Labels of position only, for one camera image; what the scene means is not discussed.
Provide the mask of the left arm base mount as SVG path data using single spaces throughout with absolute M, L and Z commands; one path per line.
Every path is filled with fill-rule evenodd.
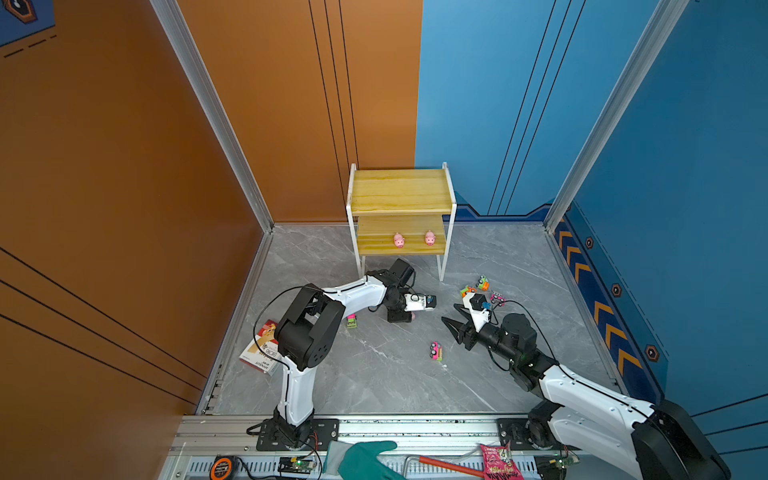
M 292 426 L 280 418 L 267 419 L 259 427 L 258 451 L 325 452 L 331 441 L 339 436 L 336 418 L 309 418 L 300 426 Z

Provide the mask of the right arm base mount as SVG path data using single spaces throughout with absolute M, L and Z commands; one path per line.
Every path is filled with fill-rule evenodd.
M 543 421 L 527 417 L 502 417 L 495 422 L 501 446 L 520 451 L 565 451 L 579 449 L 556 439 L 554 431 Z

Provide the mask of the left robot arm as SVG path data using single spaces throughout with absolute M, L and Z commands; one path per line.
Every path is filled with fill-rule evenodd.
M 316 368 L 329 354 L 341 323 L 365 309 L 384 307 L 387 319 L 408 323 L 406 309 L 413 267 L 397 259 L 388 269 L 367 272 L 351 283 L 321 288 L 302 285 L 277 323 L 281 393 L 267 426 L 290 448 L 300 448 L 312 435 Z

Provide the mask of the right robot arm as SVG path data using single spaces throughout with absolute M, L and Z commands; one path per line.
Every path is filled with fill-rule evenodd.
M 650 403 L 588 380 L 538 347 L 533 321 L 510 313 L 500 324 L 487 311 L 458 306 L 463 321 L 442 322 L 466 349 L 505 360 L 523 390 L 539 397 L 528 414 L 532 445 L 574 447 L 635 479 L 729 479 L 730 468 L 681 406 Z

